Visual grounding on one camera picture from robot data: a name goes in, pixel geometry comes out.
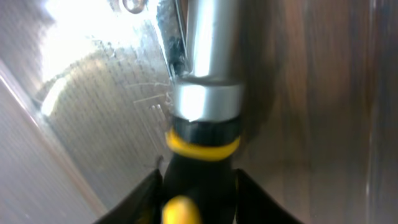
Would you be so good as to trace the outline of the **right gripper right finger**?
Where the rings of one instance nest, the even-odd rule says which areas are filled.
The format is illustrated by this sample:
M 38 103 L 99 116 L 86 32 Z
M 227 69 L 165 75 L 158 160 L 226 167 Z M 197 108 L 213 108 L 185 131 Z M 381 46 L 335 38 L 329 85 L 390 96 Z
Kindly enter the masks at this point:
M 237 224 L 301 224 L 242 169 L 236 169 Z

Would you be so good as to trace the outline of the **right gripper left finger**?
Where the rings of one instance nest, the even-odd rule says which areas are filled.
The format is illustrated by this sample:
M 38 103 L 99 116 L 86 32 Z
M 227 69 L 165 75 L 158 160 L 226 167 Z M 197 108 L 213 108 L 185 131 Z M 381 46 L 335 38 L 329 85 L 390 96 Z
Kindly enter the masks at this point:
M 140 184 L 95 224 L 160 224 L 160 170 L 153 170 Z

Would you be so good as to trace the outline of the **stubby yellow black screwdriver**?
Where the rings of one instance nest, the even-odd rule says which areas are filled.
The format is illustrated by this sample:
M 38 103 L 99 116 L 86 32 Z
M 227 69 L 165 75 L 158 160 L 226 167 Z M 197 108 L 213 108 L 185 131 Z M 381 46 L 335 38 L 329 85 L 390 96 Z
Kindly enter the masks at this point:
M 240 142 L 243 83 L 232 72 L 239 1 L 174 2 L 160 22 L 172 79 L 172 158 L 164 175 L 162 223 L 232 223 L 231 156 Z

